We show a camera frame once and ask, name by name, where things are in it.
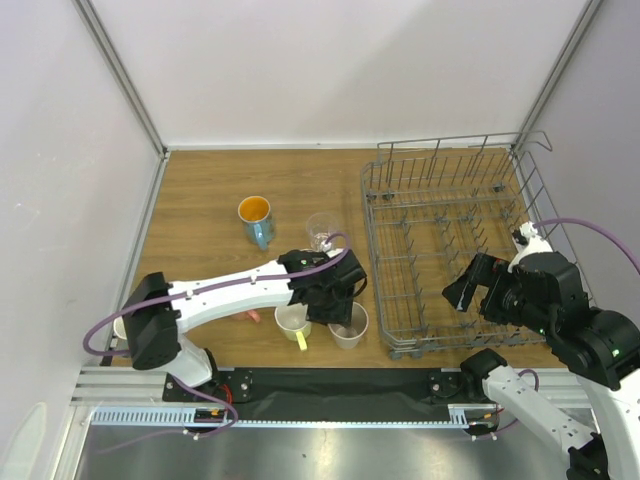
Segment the beige paper cup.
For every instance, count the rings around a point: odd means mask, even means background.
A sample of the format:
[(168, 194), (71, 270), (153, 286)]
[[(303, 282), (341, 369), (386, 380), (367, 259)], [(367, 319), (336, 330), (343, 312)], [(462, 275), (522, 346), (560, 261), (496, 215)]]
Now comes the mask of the beige paper cup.
[(355, 348), (369, 327), (369, 315), (366, 311), (366, 329), (365, 330), (348, 330), (347, 326), (340, 324), (330, 324), (328, 326), (336, 345), (341, 349)]

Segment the steel tumbler brown band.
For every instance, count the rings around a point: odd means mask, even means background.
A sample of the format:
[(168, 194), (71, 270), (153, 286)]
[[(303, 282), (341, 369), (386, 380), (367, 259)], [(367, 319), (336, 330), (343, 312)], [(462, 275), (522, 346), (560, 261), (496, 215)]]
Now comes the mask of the steel tumbler brown band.
[(121, 340), (126, 340), (126, 329), (122, 317), (118, 317), (113, 321), (113, 332)]

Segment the pink floral mug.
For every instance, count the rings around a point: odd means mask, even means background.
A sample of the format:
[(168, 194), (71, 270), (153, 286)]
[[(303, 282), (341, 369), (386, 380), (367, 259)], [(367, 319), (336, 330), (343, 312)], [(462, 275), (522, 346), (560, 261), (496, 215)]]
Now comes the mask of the pink floral mug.
[(233, 315), (233, 318), (235, 320), (250, 320), (254, 323), (260, 323), (261, 322), (261, 317), (259, 315), (259, 313), (255, 310), (249, 310), (246, 312), (242, 312), (242, 313), (237, 313)]

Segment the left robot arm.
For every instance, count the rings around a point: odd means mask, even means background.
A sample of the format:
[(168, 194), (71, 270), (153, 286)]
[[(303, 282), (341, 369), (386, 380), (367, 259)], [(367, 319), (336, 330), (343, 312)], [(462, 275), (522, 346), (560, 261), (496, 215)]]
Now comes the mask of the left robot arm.
[(190, 330), (249, 310), (300, 305), (308, 321), (351, 323), (367, 274), (350, 249), (291, 250), (256, 268), (196, 281), (143, 278), (121, 314), (134, 369), (163, 371), (198, 400), (213, 398), (220, 377), (213, 356), (187, 339)]

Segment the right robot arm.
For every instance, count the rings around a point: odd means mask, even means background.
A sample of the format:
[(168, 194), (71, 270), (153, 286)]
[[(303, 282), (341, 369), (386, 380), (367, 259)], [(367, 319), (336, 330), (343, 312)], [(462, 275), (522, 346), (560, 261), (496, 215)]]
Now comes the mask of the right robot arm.
[(541, 334), (576, 376), (599, 429), (564, 414), (490, 348), (462, 362), (462, 394), (504, 407), (558, 452), (569, 479), (638, 478), (638, 327), (616, 311), (591, 306), (578, 267), (558, 252), (526, 255), (514, 267), (478, 253), (442, 295), (465, 312), (479, 286), (487, 290), (480, 315)]

